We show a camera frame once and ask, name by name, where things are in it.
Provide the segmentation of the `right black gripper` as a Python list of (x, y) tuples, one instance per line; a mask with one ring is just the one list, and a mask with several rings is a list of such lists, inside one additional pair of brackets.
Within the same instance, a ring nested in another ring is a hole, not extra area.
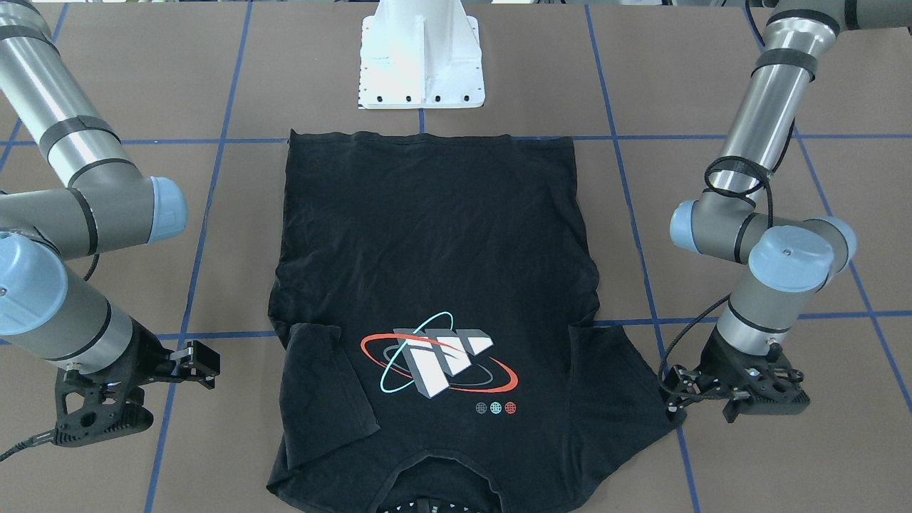
[(55, 445), (85, 446), (149, 429), (154, 416), (143, 406), (143, 385), (170, 379), (176, 364), (170, 356), (156, 335), (135, 324), (127, 350), (110, 367), (91, 374), (58, 370)]

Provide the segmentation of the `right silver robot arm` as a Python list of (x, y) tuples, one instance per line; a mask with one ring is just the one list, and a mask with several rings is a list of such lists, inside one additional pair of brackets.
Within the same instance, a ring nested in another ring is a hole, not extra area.
[(2, 338), (55, 365), (56, 423), (14, 445), (84, 446), (137, 434), (154, 418), (143, 386), (211, 386), (219, 356), (172, 351), (66, 262), (178, 236), (178, 185), (144, 177), (60, 58), (29, 1), (2, 3), (2, 91), (62, 188), (3, 195)]

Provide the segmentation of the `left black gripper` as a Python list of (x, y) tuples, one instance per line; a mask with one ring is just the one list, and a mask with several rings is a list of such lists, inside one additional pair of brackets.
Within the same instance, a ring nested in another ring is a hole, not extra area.
[(811, 403), (802, 380), (804, 374), (792, 367), (778, 343), (769, 355), (752, 355), (713, 331), (695, 369), (674, 365), (665, 376), (665, 415), (681, 422), (685, 407), (706, 399), (726, 400), (722, 413), (728, 423), (738, 415), (798, 415)]

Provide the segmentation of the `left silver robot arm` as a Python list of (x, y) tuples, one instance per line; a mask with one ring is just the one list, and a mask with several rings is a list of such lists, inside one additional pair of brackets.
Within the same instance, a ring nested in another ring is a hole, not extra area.
[(782, 342), (816, 292), (850, 265), (853, 229), (835, 217), (791, 220), (773, 213), (771, 182), (820, 58), (847, 31), (909, 27), (908, 1), (779, 1), (762, 51), (720, 155), (704, 172), (696, 201), (670, 219), (673, 243), (746, 267), (693, 370), (659, 363), (668, 417), (701, 400), (723, 400), (723, 415), (798, 415), (810, 403)]

